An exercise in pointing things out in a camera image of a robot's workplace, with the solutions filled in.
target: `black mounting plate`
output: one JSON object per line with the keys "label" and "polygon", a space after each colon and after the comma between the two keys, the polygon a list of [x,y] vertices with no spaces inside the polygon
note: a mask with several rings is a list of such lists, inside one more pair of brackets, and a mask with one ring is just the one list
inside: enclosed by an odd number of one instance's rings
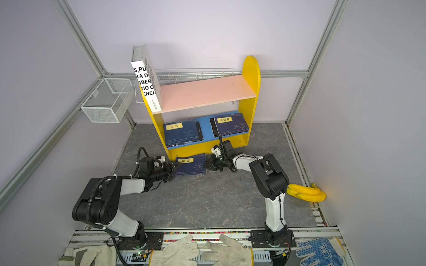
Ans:
{"label": "black mounting plate", "polygon": [[[291,231],[289,234],[285,236],[285,239],[288,241],[291,247],[296,247],[296,241],[291,239]],[[268,235],[266,233],[266,230],[251,230],[250,231],[250,241],[251,241],[251,247],[252,248],[268,248],[271,247],[268,244]],[[280,248],[286,248],[287,243],[285,241],[282,241],[281,244],[278,246]]]}
{"label": "black mounting plate", "polygon": [[[147,238],[147,244],[142,249],[152,249],[154,245],[154,250],[161,249],[161,245],[163,244],[163,236],[164,232],[145,232],[148,236]],[[118,244],[119,250],[134,250],[132,247],[134,246],[131,241],[126,241],[125,238],[122,238],[123,241],[121,241]]]}

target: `thick white book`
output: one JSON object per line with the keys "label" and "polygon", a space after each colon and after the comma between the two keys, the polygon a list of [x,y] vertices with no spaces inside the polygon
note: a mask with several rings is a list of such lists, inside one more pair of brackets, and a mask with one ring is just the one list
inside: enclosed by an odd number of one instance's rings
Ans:
{"label": "thick white book", "polygon": [[151,112],[161,111],[161,87],[146,45],[133,47],[131,63],[145,96],[145,105],[148,104]]}

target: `pink shelf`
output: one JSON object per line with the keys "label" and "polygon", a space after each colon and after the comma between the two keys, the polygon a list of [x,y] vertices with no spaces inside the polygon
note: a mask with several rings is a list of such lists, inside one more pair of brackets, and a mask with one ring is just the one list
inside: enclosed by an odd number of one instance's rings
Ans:
{"label": "pink shelf", "polygon": [[242,75],[165,85],[161,95],[162,111],[153,114],[256,98]]}

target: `banana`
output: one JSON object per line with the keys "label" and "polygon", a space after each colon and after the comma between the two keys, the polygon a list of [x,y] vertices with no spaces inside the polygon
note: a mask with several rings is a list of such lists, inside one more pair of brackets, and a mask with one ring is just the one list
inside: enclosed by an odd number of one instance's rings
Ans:
{"label": "banana", "polygon": [[306,193],[306,194],[319,194],[320,193],[320,189],[315,187],[315,188],[308,188],[306,186],[301,186],[301,185],[296,185],[296,184],[290,184],[288,185],[288,187],[298,193]]}
{"label": "banana", "polygon": [[299,198],[299,197],[297,196],[298,192],[297,192],[297,191],[294,191],[294,190],[292,190],[292,189],[287,189],[287,194],[289,194],[290,196],[293,196],[293,197]]}
{"label": "banana", "polygon": [[320,191],[319,194],[308,194],[308,193],[299,193],[297,197],[301,200],[310,201],[310,202],[321,202],[327,198],[327,195]]}

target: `dark blue book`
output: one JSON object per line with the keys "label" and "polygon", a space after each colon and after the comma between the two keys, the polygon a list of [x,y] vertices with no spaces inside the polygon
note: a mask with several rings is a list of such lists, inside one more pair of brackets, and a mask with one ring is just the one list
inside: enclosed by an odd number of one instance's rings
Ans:
{"label": "dark blue book", "polygon": [[176,162],[182,164],[177,168],[175,176],[207,173],[207,169],[204,168],[204,164],[206,163],[205,153],[185,158],[176,157]]}
{"label": "dark blue book", "polygon": [[213,121],[210,119],[210,123],[215,137],[218,137],[219,135],[226,136],[249,131],[247,122],[245,122],[242,113],[215,116]]}
{"label": "dark blue book", "polygon": [[200,123],[194,119],[164,124],[163,128],[167,147],[203,140]]}

